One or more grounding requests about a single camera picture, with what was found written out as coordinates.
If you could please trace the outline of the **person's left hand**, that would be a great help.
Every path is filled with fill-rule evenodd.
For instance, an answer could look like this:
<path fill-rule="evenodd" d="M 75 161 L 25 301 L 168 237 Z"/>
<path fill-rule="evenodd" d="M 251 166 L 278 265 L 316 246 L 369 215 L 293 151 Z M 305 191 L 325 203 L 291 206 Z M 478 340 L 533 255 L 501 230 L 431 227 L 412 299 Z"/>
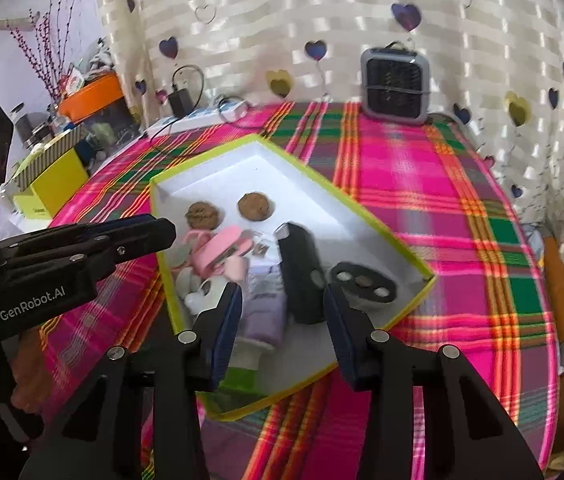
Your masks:
<path fill-rule="evenodd" d="M 11 396 L 14 408 L 26 413 L 38 412 L 53 386 L 41 348 L 38 327 L 22 333 L 18 338 L 17 354 L 11 368 L 16 383 Z"/>

